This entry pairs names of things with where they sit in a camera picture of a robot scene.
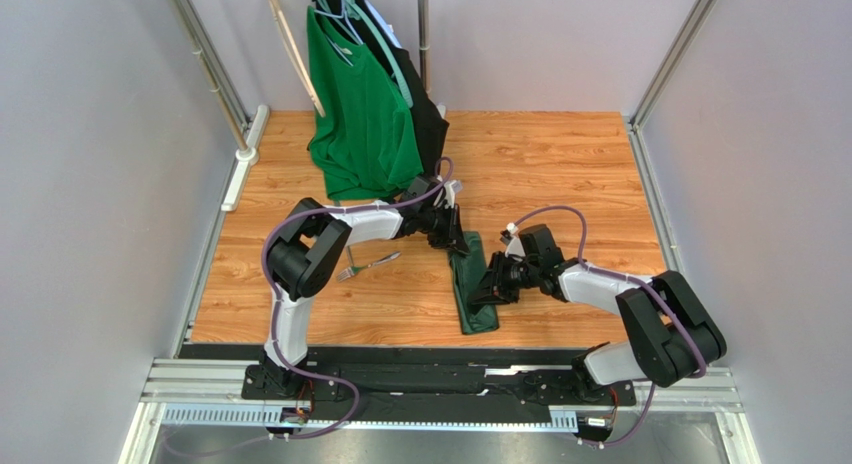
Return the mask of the dark green cloth napkin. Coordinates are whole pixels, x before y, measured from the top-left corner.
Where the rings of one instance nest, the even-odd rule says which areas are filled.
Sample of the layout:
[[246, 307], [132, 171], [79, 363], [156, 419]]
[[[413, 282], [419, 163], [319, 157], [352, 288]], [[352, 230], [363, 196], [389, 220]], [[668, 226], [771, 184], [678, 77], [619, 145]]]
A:
[[464, 239], [469, 248], [467, 254], [448, 254], [461, 333], [475, 335], [496, 331], [500, 327], [496, 306], [473, 304], [471, 299], [487, 270], [481, 236], [475, 231], [465, 231]]

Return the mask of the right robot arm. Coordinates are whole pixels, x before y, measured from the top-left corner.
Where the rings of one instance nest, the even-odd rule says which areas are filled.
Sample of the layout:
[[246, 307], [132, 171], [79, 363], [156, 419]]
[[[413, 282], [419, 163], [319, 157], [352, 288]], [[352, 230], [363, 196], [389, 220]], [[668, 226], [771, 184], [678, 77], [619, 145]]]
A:
[[572, 360], [571, 383], [579, 396], [627, 381], [669, 387], [703, 375], [725, 356], [722, 332], [681, 273], [635, 276], [567, 259], [543, 224], [505, 231], [501, 239], [505, 250], [493, 253], [483, 276], [463, 294], [474, 309], [515, 303], [521, 290], [536, 288], [622, 320], [626, 340], [600, 344]]

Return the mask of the black t-shirt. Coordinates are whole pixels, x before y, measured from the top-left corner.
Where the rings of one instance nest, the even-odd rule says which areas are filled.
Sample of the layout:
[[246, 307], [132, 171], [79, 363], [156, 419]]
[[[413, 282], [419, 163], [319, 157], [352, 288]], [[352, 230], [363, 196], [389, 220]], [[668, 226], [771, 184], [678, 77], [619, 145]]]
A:
[[412, 59], [411, 69], [410, 77], [413, 79], [414, 107], [410, 109], [410, 114], [413, 119], [418, 152], [424, 171], [434, 175], [438, 170], [438, 161], [443, 155], [449, 123], [438, 114], [436, 104], [426, 92]]

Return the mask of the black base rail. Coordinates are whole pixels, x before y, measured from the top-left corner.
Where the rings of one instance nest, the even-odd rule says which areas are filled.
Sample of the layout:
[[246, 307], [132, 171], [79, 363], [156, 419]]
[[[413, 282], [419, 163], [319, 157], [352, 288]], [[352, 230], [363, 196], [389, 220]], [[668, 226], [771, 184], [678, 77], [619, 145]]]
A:
[[272, 362], [260, 344], [189, 344], [178, 356], [238, 364], [239, 395], [298, 401], [313, 420], [405, 424], [544, 424], [556, 406], [634, 406], [627, 381], [607, 386], [576, 373], [576, 349], [312, 346], [299, 368]]

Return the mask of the white corner pole bracket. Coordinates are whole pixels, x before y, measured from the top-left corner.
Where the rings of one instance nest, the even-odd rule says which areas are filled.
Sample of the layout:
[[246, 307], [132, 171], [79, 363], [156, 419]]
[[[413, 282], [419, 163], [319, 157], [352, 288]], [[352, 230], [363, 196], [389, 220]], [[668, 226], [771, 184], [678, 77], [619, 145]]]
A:
[[250, 171], [259, 161], [259, 146], [270, 114], [268, 105], [259, 105], [247, 134], [240, 140], [243, 147], [235, 152], [235, 167], [220, 206], [223, 212], [232, 212], [238, 207]]

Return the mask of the metal rack pole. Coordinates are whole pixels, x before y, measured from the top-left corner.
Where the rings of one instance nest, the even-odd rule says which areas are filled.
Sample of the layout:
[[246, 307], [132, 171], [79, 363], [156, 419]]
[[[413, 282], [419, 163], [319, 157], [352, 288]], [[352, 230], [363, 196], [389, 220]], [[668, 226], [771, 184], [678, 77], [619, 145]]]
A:
[[427, 93], [431, 91], [429, 0], [417, 0], [420, 74]]

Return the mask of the silver fork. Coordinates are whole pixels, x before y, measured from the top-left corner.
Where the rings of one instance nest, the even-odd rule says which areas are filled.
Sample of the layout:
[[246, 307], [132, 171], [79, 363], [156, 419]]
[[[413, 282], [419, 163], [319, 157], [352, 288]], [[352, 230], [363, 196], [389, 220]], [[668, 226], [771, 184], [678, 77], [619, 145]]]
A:
[[401, 255], [401, 252], [400, 252], [400, 251], [395, 251], [395, 252], [393, 252], [393, 253], [391, 253], [391, 254], [389, 254], [389, 255], [387, 255], [387, 256], [384, 256], [384, 257], [383, 257], [383, 258], [381, 258], [381, 259], [378, 259], [378, 260], [376, 260], [376, 261], [374, 261], [374, 262], [371, 262], [371, 263], [369, 263], [369, 264], [366, 264], [366, 265], [361, 265], [361, 266], [359, 266], [359, 265], [350, 265], [350, 266], [348, 266], [347, 268], [343, 269], [343, 270], [342, 270], [342, 271], [341, 271], [341, 272], [340, 272], [340, 273], [336, 276], [336, 280], [337, 280], [338, 282], [342, 282], [342, 281], [345, 281], [345, 280], [347, 280], [347, 279], [353, 278], [353, 277], [355, 277], [358, 273], [360, 273], [360, 272], [362, 272], [362, 271], [365, 271], [365, 270], [371, 269], [371, 268], [373, 268], [373, 267], [376, 267], [376, 266], [379, 266], [379, 265], [383, 265], [383, 264], [386, 264], [386, 263], [392, 262], [393, 260], [397, 259], [400, 255]]

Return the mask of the green t-shirt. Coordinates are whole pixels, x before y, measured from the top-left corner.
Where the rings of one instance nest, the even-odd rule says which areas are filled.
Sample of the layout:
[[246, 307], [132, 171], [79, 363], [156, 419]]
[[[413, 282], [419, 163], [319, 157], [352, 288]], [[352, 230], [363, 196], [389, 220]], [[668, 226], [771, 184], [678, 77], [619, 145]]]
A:
[[336, 201], [384, 198], [423, 172], [407, 102], [365, 44], [351, 42], [330, 18], [306, 13], [310, 77], [325, 114], [308, 144]]

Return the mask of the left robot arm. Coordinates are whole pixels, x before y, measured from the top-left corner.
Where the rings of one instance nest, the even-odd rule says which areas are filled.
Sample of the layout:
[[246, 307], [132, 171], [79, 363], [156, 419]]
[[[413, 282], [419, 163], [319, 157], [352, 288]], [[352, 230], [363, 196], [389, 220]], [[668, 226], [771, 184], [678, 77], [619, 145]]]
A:
[[327, 206], [302, 199], [261, 251], [272, 315], [259, 362], [246, 370], [243, 398], [288, 399], [303, 389], [311, 376], [302, 364], [312, 308], [347, 247], [422, 233], [434, 249], [468, 253], [456, 202], [461, 189], [456, 179], [421, 175], [398, 202]]

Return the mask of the teal clothes hanger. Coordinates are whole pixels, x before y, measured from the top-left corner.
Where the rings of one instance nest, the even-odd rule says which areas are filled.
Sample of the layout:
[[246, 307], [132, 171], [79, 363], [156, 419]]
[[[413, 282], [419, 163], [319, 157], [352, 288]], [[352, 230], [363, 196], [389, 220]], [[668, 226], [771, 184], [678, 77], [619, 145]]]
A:
[[331, 20], [345, 37], [365, 45], [397, 86], [408, 108], [414, 107], [411, 59], [389, 25], [368, 0], [312, 0], [316, 12]]

